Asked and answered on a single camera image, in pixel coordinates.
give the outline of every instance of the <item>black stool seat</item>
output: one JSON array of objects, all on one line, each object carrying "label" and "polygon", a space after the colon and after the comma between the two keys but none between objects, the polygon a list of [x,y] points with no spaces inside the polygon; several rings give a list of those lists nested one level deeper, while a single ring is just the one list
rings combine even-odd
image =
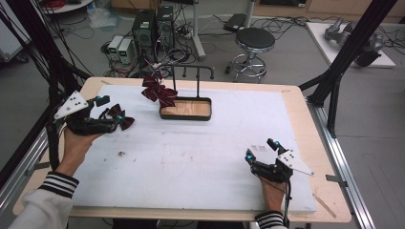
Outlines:
[{"label": "black stool seat", "polygon": [[258,28],[246,28],[238,31],[236,40],[251,49],[267,49],[274,45],[275,39],[270,32]]}]

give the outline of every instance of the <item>tray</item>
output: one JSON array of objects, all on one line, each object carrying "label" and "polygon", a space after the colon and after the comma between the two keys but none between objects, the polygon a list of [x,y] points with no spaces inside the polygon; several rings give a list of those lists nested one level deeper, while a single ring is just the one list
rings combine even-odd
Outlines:
[{"label": "tray", "polygon": [[207,97],[177,97],[176,107],[160,108],[161,119],[208,121],[212,115],[212,101]]}]

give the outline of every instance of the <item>brown cardboard box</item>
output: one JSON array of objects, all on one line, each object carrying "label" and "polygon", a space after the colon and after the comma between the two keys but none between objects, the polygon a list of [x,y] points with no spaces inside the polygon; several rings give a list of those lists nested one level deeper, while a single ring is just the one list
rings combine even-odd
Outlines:
[{"label": "brown cardboard box", "polygon": [[112,0],[114,10],[136,13],[139,9],[157,9],[161,0]]}]

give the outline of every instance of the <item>white board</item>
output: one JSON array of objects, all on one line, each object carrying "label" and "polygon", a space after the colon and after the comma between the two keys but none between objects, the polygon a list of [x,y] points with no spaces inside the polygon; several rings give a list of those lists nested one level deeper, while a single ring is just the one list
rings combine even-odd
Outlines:
[{"label": "white board", "polygon": [[[245,151],[274,163],[267,139],[299,155],[280,93],[201,90],[212,99],[209,121],[162,120],[137,86],[105,85],[98,95],[119,103],[136,123],[97,139],[76,172],[76,206],[264,210],[262,188],[250,173]],[[178,89],[195,96],[195,89]],[[290,212],[315,211],[307,176],[294,173]]]},{"label": "white board", "polygon": [[[312,38],[315,39],[316,44],[318,45],[319,49],[321,50],[322,54],[327,59],[328,63],[331,64],[334,58],[336,58],[337,54],[339,53],[341,46],[336,43],[334,40],[328,41],[325,39],[325,29],[329,28],[333,23],[315,23],[315,22],[307,22],[307,27],[309,29]],[[343,24],[340,26],[340,31],[342,31],[347,24]],[[379,51],[381,54],[374,62],[368,66],[370,68],[393,68],[395,63],[388,57],[383,51]]]}]

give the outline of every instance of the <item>sleeve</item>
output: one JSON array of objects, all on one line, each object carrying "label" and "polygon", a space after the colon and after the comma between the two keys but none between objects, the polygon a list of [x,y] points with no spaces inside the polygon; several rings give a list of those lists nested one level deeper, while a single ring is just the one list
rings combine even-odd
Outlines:
[{"label": "sleeve", "polygon": [[78,180],[49,172],[42,185],[23,197],[25,206],[10,229],[65,229],[72,210],[72,196]]},{"label": "sleeve", "polygon": [[276,211],[268,211],[256,217],[260,229],[287,229],[283,225],[283,214]]}]

